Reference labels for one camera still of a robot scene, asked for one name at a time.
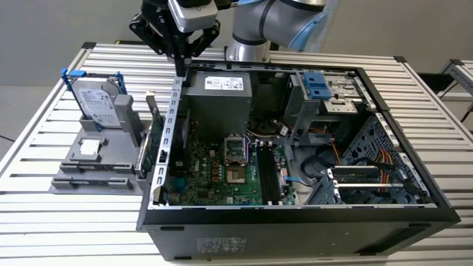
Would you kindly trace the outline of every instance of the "open computer tower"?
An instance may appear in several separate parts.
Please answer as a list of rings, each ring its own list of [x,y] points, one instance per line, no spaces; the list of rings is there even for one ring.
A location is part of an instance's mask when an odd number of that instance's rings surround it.
[[[162,125],[166,260],[390,254],[458,222],[361,68],[193,62]]]

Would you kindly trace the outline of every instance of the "label sticker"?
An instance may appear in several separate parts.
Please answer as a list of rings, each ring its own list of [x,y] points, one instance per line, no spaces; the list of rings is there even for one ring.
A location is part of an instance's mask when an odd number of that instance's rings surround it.
[[[109,94],[102,90],[79,89],[83,105],[93,121],[102,127],[119,126]]]
[[[195,242],[199,253],[242,252],[246,237],[198,237]]]
[[[242,90],[242,78],[207,76],[205,78],[206,90]]]
[[[282,129],[281,129],[282,136],[287,135],[287,130],[289,130],[289,128],[286,126],[282,126]]]

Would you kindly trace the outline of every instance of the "black cable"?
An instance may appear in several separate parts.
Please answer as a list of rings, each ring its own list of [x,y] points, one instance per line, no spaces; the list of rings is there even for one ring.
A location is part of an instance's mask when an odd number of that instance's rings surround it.
[[[464,122],[464,120],[466,120],[468,114],[470,114],[470,112],[467,111],[467,112],[464,113],[463,117],[462,117],[460,120],[459,120],[460,123]]]
[[[2,135],[0,135],[0,138],[5,139],[5,140],[9,140],[10,142],[14,142],[15,140],[10,139],[9,137],[5,137]]]
[[[299,171],[301,173],[307,177],[307,178],[314,178],[315,180],[319,179],[322,177],[322,175],[310,175],[306,171],[305,171],[305,165],[311,162],[313,160],[321,164],[321,166],[323,166],[325,168],[330,168],[331,166],[334,166],[334,163],[327,162],[325,159],[319,158],[319,154],[326,151],[330,150],[331,146],[330,145],[323,145],[319,146],[315,150],[315,153],[313,155],[310,155],[309,157],[306,157],[303,159],[303,161],[301,162],[299,165]]]
[[[290,181],[290,180],[287,180],[289,182],[297,182],[298,184],[301,184],[302,186],[305,186],[305,187],[311,187],[311,185],[307,185],[307,184],[305,184],[303,182],[301,182],[301,181]]]
[[[440,98],[444,96],[444,94],[448,93],[448,91],[452,89],[452,87],[454,87],[456,84],[458,84],[458,82],[455,81],[455,82],[452,83],[452,86],[446,89],[444,93],[438,97],[438,99],[440,99]]]
[[[358,162],[366,162],[366,165],[371,165],[373,161],[367,157],[361,157],[355,159],[353,162],[350,162],[347,165],[355,165]]]

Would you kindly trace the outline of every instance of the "blue plastic latch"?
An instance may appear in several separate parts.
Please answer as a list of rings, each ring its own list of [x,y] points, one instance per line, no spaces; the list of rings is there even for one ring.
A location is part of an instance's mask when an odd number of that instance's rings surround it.
[[[121,94],[126,94],[126,87],[125,87],[123,76],[121,75],[121,73],[119,73],[118,71],[115,72],[115,78],[117,78],[117,80],[118,80],[119,93],[121,93]]]
[[[331,92],[325,83],[325,78],[321,73],[303,72],[302,83],[307,90],[307,95],[310,99],[327,100],[331,98]]]
[[[79,78],[79,77],[82,77],[82,76],[85,76],[86,75],[86,72],[85,71],[82,71],[82,70],[71,70],[70,72],[69,72],[69,76],[71,76],[71,77],[77,77],[77,78]]]

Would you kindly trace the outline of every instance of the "aluminum extrusion table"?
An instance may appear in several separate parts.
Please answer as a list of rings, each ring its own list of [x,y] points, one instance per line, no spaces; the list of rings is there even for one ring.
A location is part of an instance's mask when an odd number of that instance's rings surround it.
[[[223,51],[207,49],[199,59],[222,60]],[[270,61],[365,69],[462,221],[389,257],[201,263],[473,265],[473,136],[408,64],[393,57],[290,52],[271,52]],[[85,45],[69,69],[119,71],[139,117],[150,117],[147,90],[155,93],[159,111],[166,111],[173,65],[147,47]],[[78,118],[77,104],[58,82],[0,162],[0,264],[167,265],[147,234],[134,232],[139,196],[47,194],[79,130]]]

